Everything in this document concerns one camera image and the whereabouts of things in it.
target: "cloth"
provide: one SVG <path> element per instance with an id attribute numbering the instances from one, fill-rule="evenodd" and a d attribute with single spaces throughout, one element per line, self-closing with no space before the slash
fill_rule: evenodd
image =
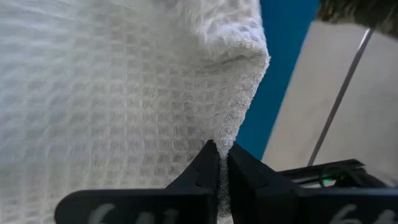
<path id="1" fill-rule="evenodd" d="M 398 39 L 398 2 L 391 0 L 320 0 L 317 18 L 355 23 Z"/>
<path id="2" fill-rule="evenodd" d="M 228 212 L 225 159 L 269 64 L 258 0 L 2 0 L 0 30 L 1 223 L 165 187 L 208 139 Z"/>

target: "black machine part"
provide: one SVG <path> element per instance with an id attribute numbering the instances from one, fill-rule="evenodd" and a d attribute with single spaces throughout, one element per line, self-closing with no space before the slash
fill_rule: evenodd
<path id="1" fill-rule="evenodd" d="M 58 204 L 55 221 L 57 224 L 215 224 L 219 163 L 216 145 L 208 141 L 165 189 L 75 192 Z M 234 224 L 397 223 L 397 189 L 340 188 L 363 187 L 363 183 L 366 187 L 383 186 L 374 177 L 369 178 L 362 167 L 362 163 L 350 160 L 275 172 L 235 144 L 228 156 Z M 292 181 L 323 180 L 333 177 L 339 169 L 346 171 L 337 175 L 338 188 L 308 189 L 298 184 L 301 181 Z M 357 177 L 363 183 L 358 184 Z"/>
<path id="2" fill-rule="evenodd" d="M 229 151 L 228 167 L 234 224 L 387 224 L 398 220 L 397 189 L 302 188 L 236 144 Z"/>
<path id="3" fill-rule="evenodd" d="M 82 190 L 55 210 L 57 224 L 215 224 L 219 154 L 208 141 L 165 189 Z"/>

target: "gray fabric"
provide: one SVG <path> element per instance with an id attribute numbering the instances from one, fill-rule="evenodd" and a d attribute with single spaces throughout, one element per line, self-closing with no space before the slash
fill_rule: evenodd
<path id="1" fill-rule="evenodd" d="M 207 139 L 228 212 L 226 155 L 269 61 L 257 1 L 3 0 L 0 30 L 1 223 L 165 187 Z"/>
<path id="2" fill-rule="evenodd" d="M 398 38 L 398 2 L 391 0 L 320 0 L 317 19 L 355 23 Z"/>

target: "metal rod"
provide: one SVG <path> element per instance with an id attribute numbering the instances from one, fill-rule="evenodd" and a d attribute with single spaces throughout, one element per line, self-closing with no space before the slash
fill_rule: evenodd
<path id="1" fill-rule="evenodd" d="M 333 118 L 335 118 L 336 112 L 340 106 L 341 101 L 343 100 L 344 94 L 346 93 L 346 90 L 348 88 L 348 85 L 354 75 L 354 72 L 356 70 L 356 67 L 358 66 L 359 61 L 361 60 L 362 54 L 365 51 L 366 46 L 368 45 L 369 39 L 371 38 L 373 34 L 373 30 L 368 29 L 366 30 L 365 34 L 363 35 L 362 41 L 358 47 L 358 51 L 356 52 L 353 62 L 349 66 L 347 76 L 344 79 L 344 82 L 340 88 L 340 91 L 337 94 L 335 103 L 333 104 L 333 107 L 331 108 L 331 111 L 329 113 L 328 119 L 326 120 L 326 123 L 322 129 L 321 135 L 319 136 L 319 139 L 317 141 L 317 144 L 315 145 L 315 148 L 313 149 L 312 155 L 310 157 L 310 160 L 308 162 L 307 166 L 312 166 L 315 158 L 317 157 L 319 150 L 322 146 L 323 141 L 325 140 L 326 134 L 329 131 L 331 122 L 333 121 Z"/>

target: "blue wall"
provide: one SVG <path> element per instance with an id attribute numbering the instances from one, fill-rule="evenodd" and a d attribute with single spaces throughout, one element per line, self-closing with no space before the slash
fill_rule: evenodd
<path id="1" fill-rule="evenodd" d="M 317 9 L 318 0 L 261 0 L 262 24 L 271 61 L 236 140 L 257 159 L 264 154 L 302 43 Z"/>

